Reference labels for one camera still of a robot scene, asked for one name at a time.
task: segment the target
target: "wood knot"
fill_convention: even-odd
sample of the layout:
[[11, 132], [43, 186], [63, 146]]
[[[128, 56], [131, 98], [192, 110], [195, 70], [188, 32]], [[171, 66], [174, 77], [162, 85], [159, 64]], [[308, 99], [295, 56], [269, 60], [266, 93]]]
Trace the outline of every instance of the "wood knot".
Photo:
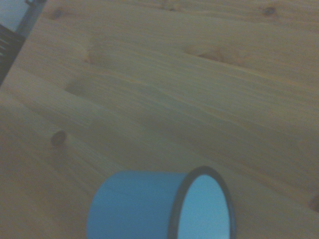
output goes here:
[[163, 0], [162, 8], [169, 11], [180, 11], [180, 0]]
[[54, 147], [59, 147], [64, 144], [65, 140], [66, 132], [64, 130], [60, 130], [51, 137], [51, 144]]

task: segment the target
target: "wooden surface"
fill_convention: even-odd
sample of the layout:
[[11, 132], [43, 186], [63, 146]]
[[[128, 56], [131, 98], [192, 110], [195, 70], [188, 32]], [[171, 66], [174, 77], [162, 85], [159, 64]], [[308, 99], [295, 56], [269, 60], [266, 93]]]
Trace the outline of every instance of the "wooden surface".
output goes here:
[[318, 12], [50, 0], [0, 89], [0, 238], [84, 239], [115, 172], [208, 165], [229, 186], [237, 238], [317, 239]]

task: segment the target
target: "black rim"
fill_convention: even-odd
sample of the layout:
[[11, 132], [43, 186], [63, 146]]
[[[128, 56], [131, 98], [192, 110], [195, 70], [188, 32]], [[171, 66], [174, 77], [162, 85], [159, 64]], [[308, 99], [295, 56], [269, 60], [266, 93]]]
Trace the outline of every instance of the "black rim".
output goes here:
[[25, 38], [0, 25], [0, 86], [9, 72]]
[[169, 220], [169, 225], [168, 225], [168, 232], [167, 232], [167, 238], [168, 239], [177, 239], [177, 232], [178, 232], [178, 223], [179, 223], [179, 217], [180, 217], [180, 212], [181, 208], [184, 202], [184, 198], [186, 196], [186, 193], [193, 183], [193, 181], [201, 175], [208, 175], [215, 179], [219, 186], [221, 187], [225, 198], [227, 202], [227, 207], [228, 207], [228, 212], [229, 212], [229, 229], [230, 229], [230, 239], [235, 239], [236, 235], [236, 226], [235, 226], [235, 214], [232, 206], [232, 201], [230, 197], [229, 190], [227, 188], [227, 185], [223, 178], [220, 176], [218, 172], [216, 172], [214, 169], [207, 167], [207, 166], [202, 166], [199, 168], [196, 168], [192, 170], [190, 173], [186, 175], [184, 180], [182, 181], [174, 203], [173, 203], [173, 208], [170, 214], [170, 220]]

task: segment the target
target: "wooden table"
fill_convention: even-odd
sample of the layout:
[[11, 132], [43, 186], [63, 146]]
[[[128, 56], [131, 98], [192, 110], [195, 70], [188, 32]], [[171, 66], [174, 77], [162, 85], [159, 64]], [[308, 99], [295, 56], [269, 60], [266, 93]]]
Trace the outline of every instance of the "wooden table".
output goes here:
[[0, 90], [0, 238], [84, 239], [110, 175], [207, 165], [238, 239], [317, 239], [318, 66], [316, 1], [48, 1]]

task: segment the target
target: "mug rim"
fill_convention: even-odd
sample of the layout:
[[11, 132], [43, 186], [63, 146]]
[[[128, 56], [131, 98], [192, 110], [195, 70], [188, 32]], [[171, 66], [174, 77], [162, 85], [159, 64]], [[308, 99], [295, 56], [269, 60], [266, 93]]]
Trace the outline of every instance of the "mug rim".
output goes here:
[[202, 175], [208, 175], [211, 178], [215, 179], [218, 185], [220, 186], [221, 190], [223, 191], [225, 199], [226, 199], [227, 208], [228, 208], [228, 216], [229, 216], [229, 224], [230, 224], [229, 239], [235, 239], [236, 237], [235, 214], [234, 214], [230, 192], [222, 176], [216, 170], [208, 166], [201, 166], [201, 167], [193, 169], [185, 176], [182, 183], [180, 184], [173, 202], [171, 213], [170, 213], [168, 230], [167, 230], [167, 239], [177, 239], [179, 219], [180, 219], [180, 214], [181, 214], [184, 199], [186, 197], [186, 194], [191, 184], [195, 181], [196, 178]]

